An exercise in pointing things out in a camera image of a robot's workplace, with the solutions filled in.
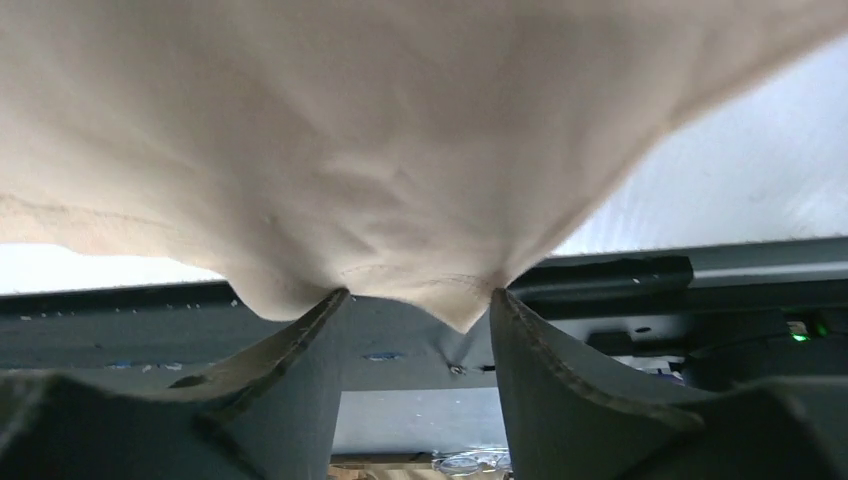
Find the beige fabric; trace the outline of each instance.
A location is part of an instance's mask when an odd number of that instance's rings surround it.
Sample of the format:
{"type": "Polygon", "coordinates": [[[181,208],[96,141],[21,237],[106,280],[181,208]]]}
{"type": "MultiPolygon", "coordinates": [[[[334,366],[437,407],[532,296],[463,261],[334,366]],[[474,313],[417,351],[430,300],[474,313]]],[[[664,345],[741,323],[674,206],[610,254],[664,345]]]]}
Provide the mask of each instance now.
{"type": "Polygon", "coordinates": [[[846,27],[846,0],[0,0],[0,242],[465,330],[654,141],[846,27]]]}

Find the white cloth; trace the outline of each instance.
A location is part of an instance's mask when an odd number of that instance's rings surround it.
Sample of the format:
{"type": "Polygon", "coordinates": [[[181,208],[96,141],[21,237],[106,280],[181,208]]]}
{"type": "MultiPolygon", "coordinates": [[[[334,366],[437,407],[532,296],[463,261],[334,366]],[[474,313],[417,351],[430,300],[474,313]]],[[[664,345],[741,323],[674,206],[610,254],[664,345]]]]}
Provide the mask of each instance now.
{"type": "Polygon", "coordinates": [[[846,29],[846,0],[0,0],[0,242],[463,331],[654,141],[846,29]]]}

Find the black plastic part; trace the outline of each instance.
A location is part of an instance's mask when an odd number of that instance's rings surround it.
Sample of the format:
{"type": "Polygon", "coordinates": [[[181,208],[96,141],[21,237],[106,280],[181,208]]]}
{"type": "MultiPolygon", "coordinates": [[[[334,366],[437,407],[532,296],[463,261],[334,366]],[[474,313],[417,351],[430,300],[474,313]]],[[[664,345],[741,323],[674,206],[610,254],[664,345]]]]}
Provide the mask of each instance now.
{"type": "Polygon", "coordinates": [[[491,321],[518,479],[848,476],[848,380],[771,380],[717,396],[624,367],[505,290],[491,321]]]}
{"type": "Polygon", "coordinates": [[[680,366],[686,385],[713,392],[774,376],[848,375],[846,318],[779,310],[705,318],[680,366]]]}
{"type": "Polygon", "coordinates": [[[281,332],[145,396],[8,375],[0,478],[325,480],[347,305],[336,292],[281,332]]]}
{"type": "Polygon", "coordinates": [[[589,301],[682,290],[693,278],[689,258],[666,256],[537,267],[508,290],[525,303],[589,301]]]}
{"type": "Polygon", "coordinates": [[[195,305],[205,308],[229,307],[239,303],[238,295],[226,282],[208,282],[186,285],[115,288],[64,292],[59,294],[0,296],[0,319],[20,315],[38,317],[70,316],[72,313],[109,313],[125,311],[160,311],[195,305]]]}
{"type": "Polygon", "coordinates": [[[838,308],[848,305],[848,280],[690,288],[600,301],[527,300],[546,320],[705,314],[794,308],[838,308]]]}

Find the dark gray metal frame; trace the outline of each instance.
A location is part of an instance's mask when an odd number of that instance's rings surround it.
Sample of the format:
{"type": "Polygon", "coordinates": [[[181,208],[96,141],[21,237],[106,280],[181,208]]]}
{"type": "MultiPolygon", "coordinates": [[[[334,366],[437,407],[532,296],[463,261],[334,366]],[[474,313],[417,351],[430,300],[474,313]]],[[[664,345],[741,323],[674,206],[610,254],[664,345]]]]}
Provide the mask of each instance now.
{"type": "MultiPolygon", "coordinates": [[[[467,337],[398,304],[418,315],[410,325],[421,330],[404,332],[407,338],[438,339],[419,352],[386,329],[388,324],[369,326],[368,314],[379,315],[385,302],[354,302],[338,292],[236,356],[188,376],[180,371],[183,378],[164,390],[121,394],[61,374],[12,374],[0,388],[5,422],[0,478],[323,479],[341,391],[493,386],[495,375],[517,478],[677,478],[693,468],[704,472],[701,478],[758,478],[769,472],[841,478],[840,448],[848,444],[834,428],[845,425],[835,407],[845,398],[841,382],[781,381],[714,396],[662,383],[604,354],[675,354],[669,340],[686,332],[692,315],[848,305],[848,281],[839,280],[838,268],[820,268],[827,275],[814,278],[808,276],[813,267],[788,268],[786,275],[767,265],[766,275],[756,277],[749,262],[740,271],[755,283],[760,278],[759,284],[716,286],[715,275],[692,268],[710,258],[704,252],[674,252],[659,261],[637,256],[543,262],[511,287],[532,309],[498,291],[491,318],[467,337]],[[790,281],[799,271],[807,276],[790,281]],[[633,341],[625,332],[629,342],[596,343],[601,353],[586,345],[592,344],[591,328],[575,328],[621,326],[610,319],[634,314],[639,324],[660,332],[659,338],[633,341]],[[491,342],[473,341],[490,331],[491,342]],[[381,334],[388,337],[381,340],[381,334]],[[416,361],[373,361],[410,354],[416,361]],[[472,357],[479,365],[469,363],[472,357]],[[405,375],[410,369],[417,375],[405,375]],[[729,467],[716,466],[722,463],[716,452],[732,460],[729,467]]],[[[716,258],[713,265],[720,265],[716,258]]],[[[744,283],[734,278],[729,284],[744,283]]],[[[102,365],[113,350],[106,334],[117,316],[124,322],[144,318],[154,328],[162,321],[173,336],[179,331],[175,325],[188,317],[216,315],[232,319],[227,328],[242,342],[250,335],[239,337],[238,326],[250,330],[256,322],[263,333],[281,327],[250,317],[225,285],[0,300],[0,318],[6,319],[0,327],[18,327],[6,330],[9,335],[27,330],[22,325],[37,331],[41,322],[56,327],[67,319],[72,343],[73,325],[91,322],[102,343],[86,338],[83,350],[90,357],[71,358],[92,365],[102,365]]],[[[227,336],[222,333],[186,330],[200,340],[227,336]]],[[[190,345],[177,344],[182,350],[190,345]]],[[[31,350],[28,361],[41,361],[39,367],[77,366],[44,361],[49,351],[31,350]]],[[[201,355],[194,365],[215,360],[201,355]]]]}

